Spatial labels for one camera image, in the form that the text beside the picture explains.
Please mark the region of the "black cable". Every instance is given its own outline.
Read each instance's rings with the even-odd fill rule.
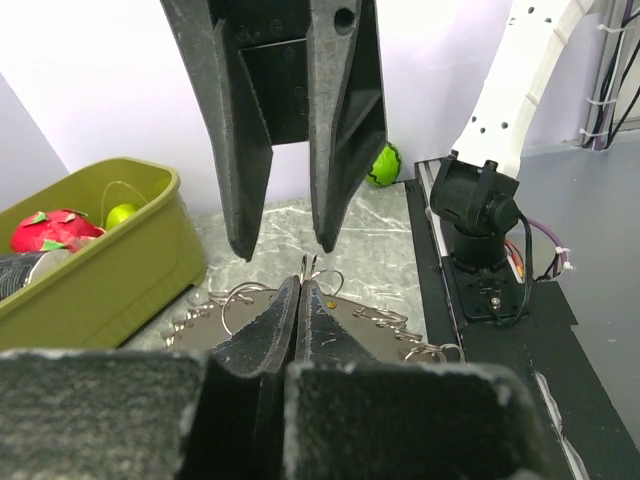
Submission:
[[[625,28],[627,25],[629,25],[631,22],[633,22],[636,18],[640,17],[640,10],[638,10],[636,13],[634,13],[633,15],[631,15],[629,18],[627,18],[625,21],[622,22],[622,28]]]
[[[558,255],[557,253],[554,255],[553,260],[551,261],[551,264],[547,267],[547,269],[544,271],[544,273],[542,275],[540,275],[538,278],[536,278],[534,280],[534,282],[542,282],[543,280],[551,280],[551,277],[549,276],[551,273],[551,270],[553,269],[554,266],[556,266],[556,264],[558,263],[558,260],[560,260],[560,255]]]
[[[629,108],[627,108],[627,110],[622,115],[622,118],[620,118],[618,125],[616,125],[616,128],[613,130],[613,132],[609,134],[609,139],[607,140],[607,144],[605,148],[609,148],[613,143],[613,140],[616,138],[616,135],[618,135],[620,128],[622,128],[622,125],[627,120],[627,117],[631,114],[631,110],[633,110],[633,107],[638,102],[638,98],[640,98],[640,87],[638,88],[638,90],[636,90],[636,94],[633,96],[633,100],[631,100],[631,104],[629,105]]]
[[[519,323],[520,320],[527,314],[529,310],[529,301],[531,300],[531,290],[533,289],[533,233],[531,232],[531,225],[529,220],[524,216],[522,212],[518,214],[518,218],[522,222],[524,227],[524,296],[522,298],[522,304],[518,310],[518,314],[513,318],[500,319],[498,324],[501,327],[512,327]]]
[[[631,15],[626,20],[624,20],[622,22],[622,28],[626,28],[627,25],[629,25],[631,22],[633,22],[638,17],[640,17],[640,10],[637,11],[636,13],[634,13],[633,15]],[[615,68],[616,59],[618,58],[618,53],[620,52],[620,48],[622,48],[622,38],[623,38],[623,35],[619,35],[618,36],[618,39],[616,41],[616,48],[614,49],[613,56],[611,57],[611,61],[609,62],[609,66],[607,68],[607,72],[605,73],[605,76],[602,79],[602,85],[600,85],[600,95],[597,98],[597,101],[604,101],[604,98],[605,98],[605,96],[607,94],[607,90],[609,90],[609,85],[613,81],[613,78],[612,78],[613,77],[613,70]],[[638,42],[638,45],[636,45],[636,48],[633,51],[633,54],[631,55],[631,57],[629,58],[629,61],[627,62],[627,66],[625,67],[625,70],[624,70],[624,72],[622,74],[622,80],[620,82],[621,86],[624,83],[624,80],[627,78],[627,75],[629,75],[629,71],[631,70],[631,66],[633,65],[633,62],[635,61],[636,57],[638,56],[638,53],[640,53],[640,42]],[[611,108],[613,109],[612,114],[611,114],[611,126],[609,128],[609,135],[607,136],[607,147],[605,147],[605,148],[608,148],[608,146],[610,145],[609,139],[611,139],[611,141],[613,141],[611,131],[613,129],[613,114],[615,113],[615,104]],[[598,116],[596,117],[596,122],[595,122],[595,124],[593,126],[593,132],[594,133],[595,132],[599,132],[600,129],[602,128],[602,123],[604,122],[605,109],[606,109],[606,105],[598,106]],[[582,145],[582,148],[591,148],[591,146],[593,145],[594,141],[595,141],[595,137],[590,137]]]
[[[631,66],[633,65],[634,60],[638,56],[638,53],[640,53],[640,41],[638,41],[638,43],[636,44],[636,47],[633,49],[633,54],[631,55],[631,59],[629,60],[629,63],[627,64],[627,68],[625,68],[625,70],[624,70],[624,74],[622,75],[622,82],[623,83],[624,83],[625,78],[629,74],[629,70],[631,69]],[[605,145],[605,148],[609,148],[611,146],[611,144],[613,143],[613,140],[616,138],[616,135],[618,135],[618,132],[620,132],[620,129],[622,128],[622,125],[624,124],[624,122],[627,120],[627,118],[631,114],[631,111],[633,110],[633,107],[638,102],[639,98],[640,98],[640,87],[636,91],[636,94],[633,96],[633,99],[631,100],[631,103],[629,104],[629,106],[625,110],[624,114],[620,118],[620,121],[618,122],[618,125],[616,125],[615,128],[613,128],[613,113],[615,113],[615,110],[613,111],[613,113],[611,115],[611,127],[612,128],[609,131],[609,135],[607,135],[607,143]]]
[[[611,83],[613,77],[613,70],[615,69],[616,58],[618,57],[618,52],[620,51],[622,44],[622,35],[618,37],[616,42],[616,48],[613,52],[613,56],[611,57],[611,61],[609,62],[609,66],[607,67],[607,73],[605,73],[604,78],[602,79],[602,85],[600,85],[600,95],[596,99],[596,101],[604,101],[605,96],[607,95],[607,90],[609,90],[609,84]],[[602,128],[602,122],[604,122],[604,110],[606,105],[598,106],[598,116],[596,117],[596,123],[593,126],[593,132],[600,131]],[[591,148],[595,137],[590,137],[587,141],[582,145],[582,148]]]

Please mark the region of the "white wall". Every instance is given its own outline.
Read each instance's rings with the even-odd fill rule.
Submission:
[[[448,153],[510,3],[378,0],[389,136],[408,162]],[[193,211],[219,208],[209,139],[158,0],[4,0],[2,12],[0,71],[69,170],[117,155],[172,165]],[[577,137],[597,24],[588,18],[571,39],[528,144]],[[307,159],[306,144],[276,149],[268,200],[308,193]]]
[[[0,212],[66,174],[53,148],[0,75]]]

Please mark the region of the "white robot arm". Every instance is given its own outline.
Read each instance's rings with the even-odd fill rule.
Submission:
[[[569,37],[594,0],[515,0],[458,160],[516,178],[529,125]]]

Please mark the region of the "metal ring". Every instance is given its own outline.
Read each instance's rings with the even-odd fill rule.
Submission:
[[[309,280],[314,280],[315,278],[318,278],[320,275],[323,275],[325,273],[337,273],[340,276],[340,285],[338,285],[338,288],[336,289],[335,292],[329,294],[332,297],[337,297],[338,294],[340,293],[340,291],[342,290],[342,287],[344,286],[344,275],[342,274],[342,272],[340,270],[327,268],[327,269],[320,270],[320,271],[314,273],[313,272],[313,267],[312,267],[312,273],[311,273],[311,277],[309,277]]]
[[[229,330],[229,326],[227,325],[227,320],[225,318],[224,312],[226,311],[229,303],[233,300],[233,297],[235,297],[240,293],[251,292],[251,291],[255,292],[255,291],[261,291],[261,290],[269,290],[269,287],[267,287],[265,284],[260,282],[244,282],[244,283],[241,283],[240,285],[237,285],[235,288],[231,289],[231,291],[229,292],[229,295],[227,296],[227,299],[222,305],[222,311],[220,312],[220,321],[222,322],[222,327],[225,329],[225,331],[229,335],[233,336],[233,333],[231,333],[231,330]]]

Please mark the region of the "black platform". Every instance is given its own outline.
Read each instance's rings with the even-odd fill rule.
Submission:
[[[538,394],[536,402],[546,417],[547,436],[555,445],[553,463],[558,473],[554,478],[573,476],[536,373],[546,379],[562,417],[562,435],[591,478],[640,478],[640,454],[572,332],[577,321],[560,286],[556,282],[534,284],[530,315],[514,328],[464,321],[454,324],[451,311],[460,319],[462,308],[455,291],[450,292],[448,305],[443,280],[452,288],[450,260],[445,257],[440,265],[419,181],[406,182],[406,193],[429,341],[461,340],[470,362],[507,366]]]

